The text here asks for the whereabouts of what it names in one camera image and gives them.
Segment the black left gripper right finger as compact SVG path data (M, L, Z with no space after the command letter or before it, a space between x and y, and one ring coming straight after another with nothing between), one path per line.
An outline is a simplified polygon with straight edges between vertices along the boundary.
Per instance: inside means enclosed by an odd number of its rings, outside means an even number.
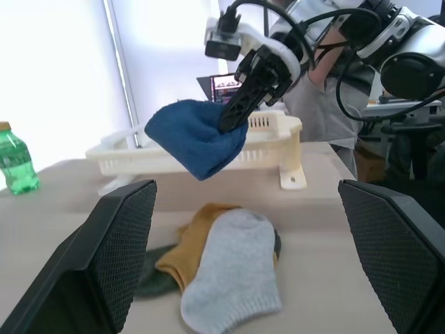
M445 334L445 229L412 197L338 185L366 277L398 334Z

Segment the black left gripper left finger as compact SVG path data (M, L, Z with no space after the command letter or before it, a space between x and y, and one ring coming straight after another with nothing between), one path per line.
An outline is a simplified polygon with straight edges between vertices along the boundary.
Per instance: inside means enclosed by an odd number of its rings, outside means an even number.
M157 185L103 196L48 259L0 334L120 334L143 268Z

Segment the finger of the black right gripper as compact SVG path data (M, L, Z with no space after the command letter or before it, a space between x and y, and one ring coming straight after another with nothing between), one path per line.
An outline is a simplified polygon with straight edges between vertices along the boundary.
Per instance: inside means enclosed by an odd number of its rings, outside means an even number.
M266 89L266 94L263 98L264 104L266 106L273 106L280 99L280 87L271 86Z
M227 133L243 126L248 121L249 115L259 106L265 94L264 85L245 82L224 106L218 122L218 131Z

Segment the blue terry sock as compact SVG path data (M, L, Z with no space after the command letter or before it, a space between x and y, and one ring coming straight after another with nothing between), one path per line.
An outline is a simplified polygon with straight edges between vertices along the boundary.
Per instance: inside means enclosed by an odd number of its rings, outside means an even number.
M224 134L218 131L223 108L215 102L181 100L160 108L144 132L203 181L230 164L245 144L247 124Z

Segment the cream plastic basket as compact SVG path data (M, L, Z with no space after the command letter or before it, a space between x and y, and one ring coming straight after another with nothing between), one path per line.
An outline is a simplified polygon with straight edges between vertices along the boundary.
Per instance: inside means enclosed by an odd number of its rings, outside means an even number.
M245 145L227 170L278 168L284 190L301 190L307 181L301 163L299 118L280 110L255 111L248 118ZM86 152L86 159L99 164L102 175L116 181L104 187L112 191L130 183L137 175L185 173L186 169L163 148L148 138L144 127L116 132Z

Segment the laptop screen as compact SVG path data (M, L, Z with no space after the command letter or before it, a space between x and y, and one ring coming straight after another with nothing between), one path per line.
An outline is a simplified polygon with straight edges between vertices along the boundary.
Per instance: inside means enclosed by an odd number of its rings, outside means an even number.
M233 73L198 77L197 82L209 101L222 104L228 103L242 85Z

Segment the person in grey shirt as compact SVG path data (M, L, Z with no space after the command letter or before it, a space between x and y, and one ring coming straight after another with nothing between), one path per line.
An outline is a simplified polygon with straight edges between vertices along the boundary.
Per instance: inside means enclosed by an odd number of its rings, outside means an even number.
M374 71L365 66L349 47L338 47L322 57L314 69L301 69L299 80L283 97L288 114L302 121L300 140L331 145L340 160L357 174L354 149L362 123L346 117L336 100L337 79L351 60L341 82L341 101L347 112L361 117L366 108Z

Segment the dark green sock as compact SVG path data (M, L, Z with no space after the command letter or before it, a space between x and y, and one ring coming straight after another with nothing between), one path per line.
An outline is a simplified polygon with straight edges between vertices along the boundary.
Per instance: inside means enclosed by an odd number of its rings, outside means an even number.
M274 251L280 251L281 239L275 232L275 246ZM175 246L164 246L149 250L144 259L143 269L141 271L140 279L134 295L136 297L157 297L172 290L177 290L183 294L180 286L175 280L166 273L163 273L156 269L156 262L162 255L165 255L168 251L172 250Z

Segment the mustard yellow sock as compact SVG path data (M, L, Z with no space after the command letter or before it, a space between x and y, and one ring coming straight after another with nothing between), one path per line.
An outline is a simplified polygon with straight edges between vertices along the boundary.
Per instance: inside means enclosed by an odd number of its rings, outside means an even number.
M156 262L187 294L277 296L273 227L236 205L208 203Z

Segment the white office desk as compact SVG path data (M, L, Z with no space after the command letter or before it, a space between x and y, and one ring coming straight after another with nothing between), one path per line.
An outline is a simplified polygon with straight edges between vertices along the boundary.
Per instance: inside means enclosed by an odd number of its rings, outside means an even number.
M395 113L399 113L401 111L404 111L406 109L412 108L413 106L417 105L419 102L414 101L408 101L408 100L396 100L395 102L388 102L388 103L375 103L371 104L368 103L366 108L361 112L362 117L366 118L376 118L376 117L384 117L384 116L390 116ZM429 115L430 113L435 113L438 108L442 105L441 100L435 100L420 109L417 109L410 113L410 115L417 115L417 114L426 114Z

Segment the green plastic bottle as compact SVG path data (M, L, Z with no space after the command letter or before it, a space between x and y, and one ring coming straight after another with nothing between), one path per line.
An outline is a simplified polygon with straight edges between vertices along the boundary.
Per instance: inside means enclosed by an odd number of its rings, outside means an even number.
M40 187L29 149L12 132L9 122L0 122L0 170L7 188L14 195L35 191Z

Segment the light grey ribbed sock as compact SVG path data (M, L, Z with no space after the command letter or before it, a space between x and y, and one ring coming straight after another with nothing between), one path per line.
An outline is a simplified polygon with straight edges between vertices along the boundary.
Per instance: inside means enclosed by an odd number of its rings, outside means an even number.
M227 334L282 308L274 268L275 232L261 214L233 209L213 223L181 316L197 334Z

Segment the white window frame post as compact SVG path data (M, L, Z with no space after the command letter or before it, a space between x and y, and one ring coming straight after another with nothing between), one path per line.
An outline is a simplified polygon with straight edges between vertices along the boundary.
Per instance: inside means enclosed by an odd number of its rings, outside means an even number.
M117 16L115 14L113 0L102 0L102 1L104 4L104 9L106 11L108 26L113 39L113 44L115 48L115 57L117 60L118 69L120 71L122 87L124 90L124 95L127 103L129 120L131 123L131 127L137 128L140 125L140 121L138 119L137 108L134 102L133 91L127 70L126 57L124 54L124 47L122 44L120 28Z

